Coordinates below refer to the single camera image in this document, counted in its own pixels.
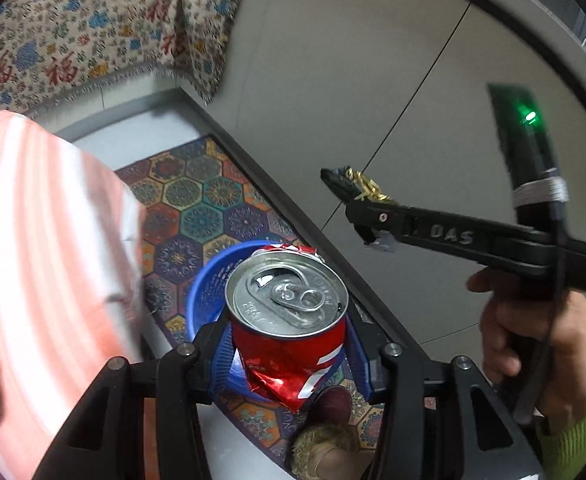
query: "human hand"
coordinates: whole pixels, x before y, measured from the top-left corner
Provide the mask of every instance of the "human hand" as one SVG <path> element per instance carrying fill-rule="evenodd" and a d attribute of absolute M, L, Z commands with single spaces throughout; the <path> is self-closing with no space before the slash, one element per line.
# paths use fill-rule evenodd
<path fill-rule="evenodd" d="M 493 383 L 516 376 L 519 356 L 509 345 L 509 333 L 543 340 L 550 325 L 551 301 L 513 299 L 514 277 L 484 269 L 471 276 L 466 288 L 493 295 L 480 319 L 484 373 Z M 548 420 L 551 434 L 586 418 L 586 298 L 570 291 L 550 336 L 553 365 L 537 409 Z"/>

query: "patterned floor mat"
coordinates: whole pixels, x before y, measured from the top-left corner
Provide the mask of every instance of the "patterned floor mat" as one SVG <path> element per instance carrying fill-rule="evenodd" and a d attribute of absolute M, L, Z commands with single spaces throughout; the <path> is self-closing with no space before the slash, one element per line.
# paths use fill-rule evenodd
<path fill-rule="evenodd" d="M 299 237 L 213 139 L 203 137 L 116 171 L 147 208 L 145 299 L 173 346 L 185 338 L 184 303 L 199 270 L 221 250 L 246 240 L 299 242 Z M 326 385 L 353 396 L 351 428 L 361 449 L 375 449 L 382 407 L 356 391 L 346 362 Z M 290 439 L 304 423 L 280 404 L 225 392 L 217 405 L 273 462 L 284 465 Z"/>

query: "ribbed green cuff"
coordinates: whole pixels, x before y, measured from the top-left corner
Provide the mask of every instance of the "ribbed green cuff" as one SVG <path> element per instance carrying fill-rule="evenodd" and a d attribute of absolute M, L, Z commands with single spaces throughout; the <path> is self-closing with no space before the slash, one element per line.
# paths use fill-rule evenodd
<path fill-rule="evenodd" d="M 572 480 L 586 463 L 586 418 L 556 435 L 537 430 L 548 480 Z"/>

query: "pink and white striped fabric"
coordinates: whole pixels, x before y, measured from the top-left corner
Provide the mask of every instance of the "pink and white striped fabric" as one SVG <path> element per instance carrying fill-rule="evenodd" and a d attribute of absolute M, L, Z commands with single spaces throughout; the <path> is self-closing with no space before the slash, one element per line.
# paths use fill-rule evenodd
<path fill-rule="evenodd" d="M 144 213 L 95 157 L 19 114 L 0 112 L 0 472 L 6 480 L 32 477 L 110 357 L 140 359 Z"/>

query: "can lid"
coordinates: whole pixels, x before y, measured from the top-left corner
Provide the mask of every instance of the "can lid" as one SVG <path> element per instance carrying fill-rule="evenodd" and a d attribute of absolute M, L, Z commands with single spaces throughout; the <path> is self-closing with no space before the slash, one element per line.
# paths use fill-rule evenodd
<path fill-rule="evenodd" d="M 327 330 L 346 311 L 346 286 L 329 267 L 303 254 L 269 251 L 239 264 L 228 279 L 231 313 L 257 332 L 275 337 Z"/>

